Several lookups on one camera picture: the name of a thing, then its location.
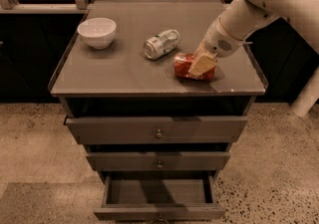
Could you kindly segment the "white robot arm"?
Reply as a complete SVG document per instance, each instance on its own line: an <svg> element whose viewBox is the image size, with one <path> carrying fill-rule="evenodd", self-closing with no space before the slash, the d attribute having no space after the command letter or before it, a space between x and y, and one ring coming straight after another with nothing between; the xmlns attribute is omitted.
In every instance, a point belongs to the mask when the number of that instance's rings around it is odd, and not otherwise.
<svg viewBox="0 0 319 224"><path fill-rule="evenodd" d="M319 0L233 0L208 27L189 72L196 77L207 72L216 58L231 56L251 34L278 18L319 53L318 12Z"/></svg>

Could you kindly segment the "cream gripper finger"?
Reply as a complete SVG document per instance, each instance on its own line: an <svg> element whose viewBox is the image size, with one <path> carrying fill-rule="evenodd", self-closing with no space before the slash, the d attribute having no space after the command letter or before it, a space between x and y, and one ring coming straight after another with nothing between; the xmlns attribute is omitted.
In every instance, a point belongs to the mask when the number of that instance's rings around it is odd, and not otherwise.
<svg viewBox="0 0 319 224"><path fill-rule="evenodd" d="M205 43L205 41L202 40L202 41L200 42L200 44L197 46L197 48L196 48L195 51L193 52L193 54L194 54L195 56L200 55L200 54L202 54L202 53L204 53L204 52L206 51L205 46L204 46L204 43Z"/></svg>
<svg viewBox="0 0 319 224"><path fill-rule="evenodd" d="M214 68L216 64L217 61L215 55L200 54L195 57L193 63L190 65L188 72L195 77L199 77Z"/></svg>

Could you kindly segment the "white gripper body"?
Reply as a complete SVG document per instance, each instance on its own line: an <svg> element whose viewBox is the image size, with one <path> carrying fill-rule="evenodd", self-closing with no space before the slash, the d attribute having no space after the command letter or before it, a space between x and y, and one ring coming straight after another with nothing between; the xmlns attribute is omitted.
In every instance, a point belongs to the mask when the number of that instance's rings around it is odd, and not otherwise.
<svg viewBox="0 0 319 224"><path fill-rule="evenodd" d="M211 53L216 53L220 58L226 58L234 54L244 41L231 37L221 26L217 17L208 27L204 36L204 48Z"/></svg>

